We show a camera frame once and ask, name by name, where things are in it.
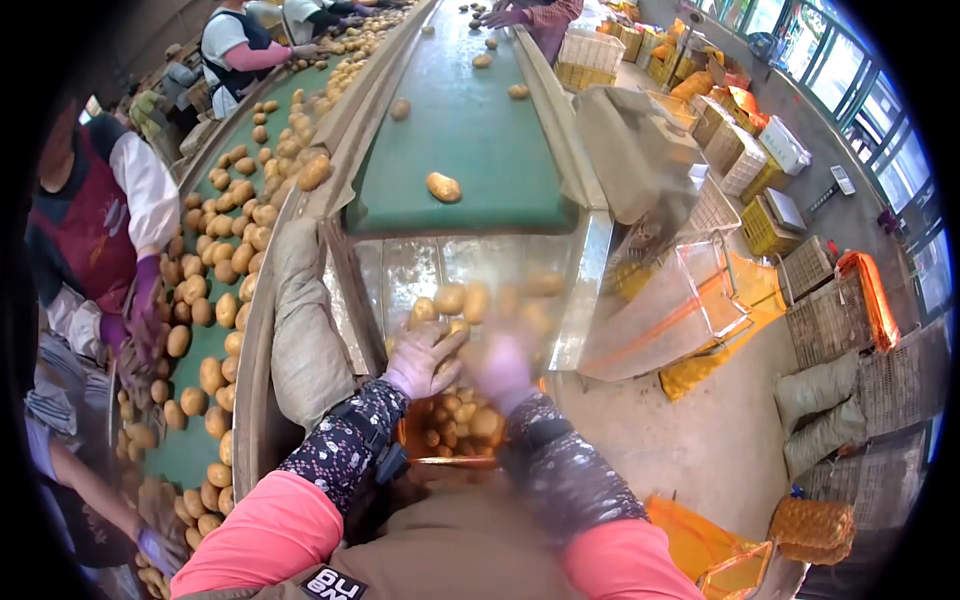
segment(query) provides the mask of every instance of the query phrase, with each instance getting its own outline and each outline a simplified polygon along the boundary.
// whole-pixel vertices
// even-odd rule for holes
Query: apron
[[[209,24],[214,17],[220,16],[221,14],[232,16],[236,20],[240,21],[240,25],[243,27],[243,34],[247,37],[248,45],[250,46],[251,50],[266,50],[267,47],[270,46],[270,42],[273,41],[270,38],[270,32],[268,32],[262,25],[245,14],[240,14],[239,12],[217,12],[206,21],[207,24]],[[204,44],[203,37],[205,33],[206,26],[204,25],[204,32],[201,33],[201,47],[203,47]],[[207,57],[204,56],[203,51],[200,53],[200,58],[204,62],[206,68],[210,69],[210,71],[217,76],[217,79],[220,80],[218,84],[210,88],[209,94],[211,99],[213,98],[213,94],[216,93],[220,87],[225,87],[227,91],[230,92],[230,95],[233,96],[233,99],[237,102],[240,102],[240,99],[243,97],[240,94],[241,90],[252,84],[254,80],[259,82],[263,81],[263,78],[267,77],[267,75],[270,75],[270,72],[274,70],[272,66],[256,71],[237,71],[236,69],[227,70],[219,64],[215,64],[212,60],[208,60]]]
[[[136,276],[127,194],[93,149],[86,127],[80,128],[79,154],[89,169],[66,216],[56,225],[42,211],[31,210],[30,220],[60,250],[85,296],[105,314],[122,315]]]
[[[513,0],[511,4],[514,5],[515,10],[520,11],[533,7],[550,6],[555,1],[556,0]],[[546,61],[551,67],[553,63],[557,61],[557,56],[560,54],[560,47],[564,43],[564,34],[566,34],[566,29],[569,25],[569,23],[561,23],[548,27],[526,26],[527,31],[530,32],[530,37],[537,43],[537,47],[543,52]]]

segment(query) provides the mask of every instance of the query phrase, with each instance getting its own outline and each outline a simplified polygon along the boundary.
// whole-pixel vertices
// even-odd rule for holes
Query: hand
[[[500,29],[510,25],[521,25],[530,22],[530,17],[524,11],[497,11],[480,15],[484,27]]]
[[[162,327],[156,310],[156,297],[162,287],[160,257],[152,254],[137,260],[136,291],[128,331],[133,337],[136,358],[144,365],[153,365],[159,357],[158,342]]]
[[[522,324],[495,325],[487,329],[486,348],[475,360],[467,360],[467,373],[477,391],[488,398],[504,417],[539,391],[531,382],[530,356],[537,343]]]
[[[148,525],[136,532],[136,546],[167,577],[176,575],[186,563],[186,548],[164,538]]]
[[[380,377],[397,386],[411,400],[439,394],[460,374],[460,361],[453,361],[449,369],[434,374],[437,366],[467,340],[466,331],[445,337],[450,326],[438,321],[417,324],[406,331],[407,323],[400,324],[394,334],[394,353],[387,372]]]

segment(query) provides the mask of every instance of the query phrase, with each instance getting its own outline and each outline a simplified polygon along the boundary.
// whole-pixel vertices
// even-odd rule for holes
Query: plastic bag
[[[860,399],[853,396],[790,436],[783,445],[790,481],[795,481],[841,445],[863,436],[866,428],[867,418],[860,410]]]
[[[780,410],[783,435],[793,433],[803,415],[833,408],[853,393],[856,385],[857,351],[840,358],[804,369],[774,382],[774,399]]]
[[[343,344],[330,324],[322,277],[325,243],[318,223],[288,223],[271,244],[276,277],[274,349],[270,358],[276,403],[309,433],[328,408],[355,389]]]

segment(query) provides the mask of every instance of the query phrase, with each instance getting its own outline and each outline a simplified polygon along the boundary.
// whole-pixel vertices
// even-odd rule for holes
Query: concrete floor
[[[621,63],[616,84],[652,86],[631,62]],[[733,252],[750,256],[738,232],[729,243]],[[555,395],[640,498],[676,492],[678,502],[720,527],[765,540],[777,502],[790,491],[773,380],[796,369],[786,320],[780,318],[675,404],[655,374],[591,381],[586,392],[571,374]]]

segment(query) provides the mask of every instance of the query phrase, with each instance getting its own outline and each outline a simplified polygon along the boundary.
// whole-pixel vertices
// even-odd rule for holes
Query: window
[[[745,36],[755,32],[765,32],[772,34],[774,27],[777,26],[777,19],[780,18],[780,10],[783,8],[785,0],[756,0],[754,11],[747,19],[747,24],[743,28]]]

